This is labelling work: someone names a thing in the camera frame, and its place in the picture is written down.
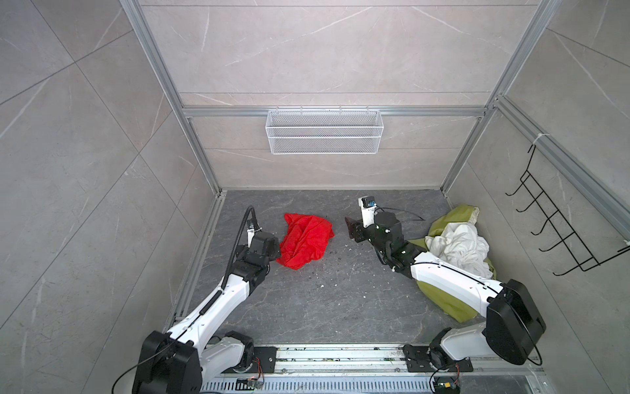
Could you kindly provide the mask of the red cloth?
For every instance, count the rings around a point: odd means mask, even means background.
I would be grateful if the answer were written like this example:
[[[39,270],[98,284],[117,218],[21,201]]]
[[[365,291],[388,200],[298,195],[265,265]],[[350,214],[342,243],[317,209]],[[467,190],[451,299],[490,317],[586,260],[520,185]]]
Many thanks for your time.
[[[284,219],[287,232],[277,262],[288,269],[299,270],[320,260],[335,236],[332,224],[325,218],[298,213],[285,213]]]

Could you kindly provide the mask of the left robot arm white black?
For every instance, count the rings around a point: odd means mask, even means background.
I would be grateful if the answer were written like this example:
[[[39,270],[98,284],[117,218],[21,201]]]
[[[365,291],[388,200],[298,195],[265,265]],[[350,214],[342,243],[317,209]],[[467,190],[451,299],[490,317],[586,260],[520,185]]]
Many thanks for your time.
[[[203,382],[227,369],[248,369],[253,340],[230,332],[209,345],[218,328],[246,301],[280,256],[280,243],[271,233],[248,231],[248,243],[237,246],[221,283],[182,321],[165,333],[144,339],[132,384],[133,393],[200,393]]]

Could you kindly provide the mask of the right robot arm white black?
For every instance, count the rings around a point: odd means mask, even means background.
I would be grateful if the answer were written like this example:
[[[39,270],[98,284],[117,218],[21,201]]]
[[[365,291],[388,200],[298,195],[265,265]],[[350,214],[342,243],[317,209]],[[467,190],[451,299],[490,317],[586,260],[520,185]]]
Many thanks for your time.
[[[393,213],[365,208],[362,218],[346,218],[349,237],[367,241],[379,261],[393,272],[424,282],[464,302],[484,318],[465,328],[445,328],[428,346],[428,359],[436,369],[449,369],[467,358],[498,356],[523,365],[546,331],[528,289],[513,279],[507,283],[469,274],[463,269],[405,240],[402,225]]]

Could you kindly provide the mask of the white cloth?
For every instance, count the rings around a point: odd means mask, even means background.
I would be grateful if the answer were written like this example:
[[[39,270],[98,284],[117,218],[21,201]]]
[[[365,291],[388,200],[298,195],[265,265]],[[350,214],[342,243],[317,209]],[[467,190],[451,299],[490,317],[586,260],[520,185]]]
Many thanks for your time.
[[[487,262],[490,246],[471,223],[448,223],[439,236],[427,236],[430,253],[448,264],[483,278],[493,278]]]

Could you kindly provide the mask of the olive green cloth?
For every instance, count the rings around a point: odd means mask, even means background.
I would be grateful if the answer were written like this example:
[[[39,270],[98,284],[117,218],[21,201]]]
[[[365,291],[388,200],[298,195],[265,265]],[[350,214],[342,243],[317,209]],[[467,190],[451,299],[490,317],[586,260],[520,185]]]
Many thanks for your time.
[[[438,218],[430,227],[427,236],[439,236],[445,230],[448,223],[471,223],[474,226],[477,224],[480,208],[472,205],[460,205],[451,210],[446,215]],[[428,251],[428,247],[425,242],[425,238],[416,239],[410,241],[415,246],[421,247]],[[493,278],[496,278],[496,270],[490,261],[489,257],[487,262],[493,271]],[[458,323],[465,323],[477,316],[477,312],[466,305],[462,300],[455,298],[452,295],[444,292],[443,290],[430,285],[425,282],[417,282],[420,291],[439,306],[445,313],[451,318],[454,318]]]

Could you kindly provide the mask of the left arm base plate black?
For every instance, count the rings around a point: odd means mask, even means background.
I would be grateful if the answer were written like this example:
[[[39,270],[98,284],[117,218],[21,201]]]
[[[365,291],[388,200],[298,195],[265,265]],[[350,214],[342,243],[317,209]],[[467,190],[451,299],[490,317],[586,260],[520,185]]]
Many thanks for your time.
[[[251,351],[251,361],[247,366],[236,366],[223,371],[223,374],[272,374],[277,363],[275,346],[256,346]]]

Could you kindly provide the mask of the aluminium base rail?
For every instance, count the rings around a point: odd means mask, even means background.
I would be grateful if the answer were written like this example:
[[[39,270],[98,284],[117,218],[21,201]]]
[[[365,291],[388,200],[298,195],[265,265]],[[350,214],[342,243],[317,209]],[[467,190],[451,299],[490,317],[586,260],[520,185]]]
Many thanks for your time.
[[[275,346],[272,374],[218,374],[200,393],[553,393],[543,369],[472,358],[473,372],[410,373],[402,344]]]

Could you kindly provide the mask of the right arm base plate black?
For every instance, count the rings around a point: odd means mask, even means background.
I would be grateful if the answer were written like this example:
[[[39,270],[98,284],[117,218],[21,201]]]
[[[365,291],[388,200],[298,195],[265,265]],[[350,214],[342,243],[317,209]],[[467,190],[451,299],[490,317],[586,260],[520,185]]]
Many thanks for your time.
[[[407,369],[410,373],[429,373],[436,371],[473,372],[470,359],[455,361],[439,346],[414,346],[405,344],[402,347]]]

